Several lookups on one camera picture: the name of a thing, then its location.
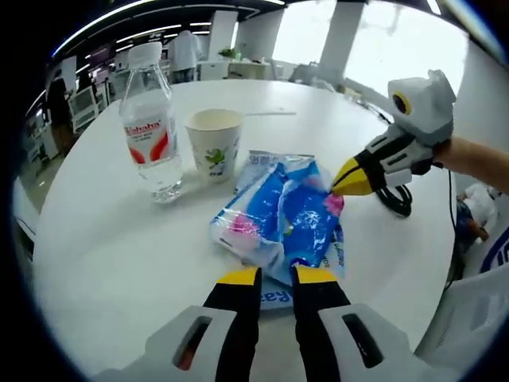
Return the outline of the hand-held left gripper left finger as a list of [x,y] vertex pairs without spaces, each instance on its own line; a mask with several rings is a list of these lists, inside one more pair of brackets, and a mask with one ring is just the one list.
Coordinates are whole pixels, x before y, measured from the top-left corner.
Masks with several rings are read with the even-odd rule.
[[248,381],[258,342],[262,270],[219,279],[201,306],[190,306],[151,335],[121,381]]

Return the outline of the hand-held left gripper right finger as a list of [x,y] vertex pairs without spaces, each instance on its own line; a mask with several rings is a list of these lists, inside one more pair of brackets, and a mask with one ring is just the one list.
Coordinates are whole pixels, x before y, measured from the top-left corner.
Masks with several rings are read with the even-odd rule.
[[350,302],[335,275],[304,265],[291,274],[308,381],[424,381],[431,375],[406,334],[369,306]]

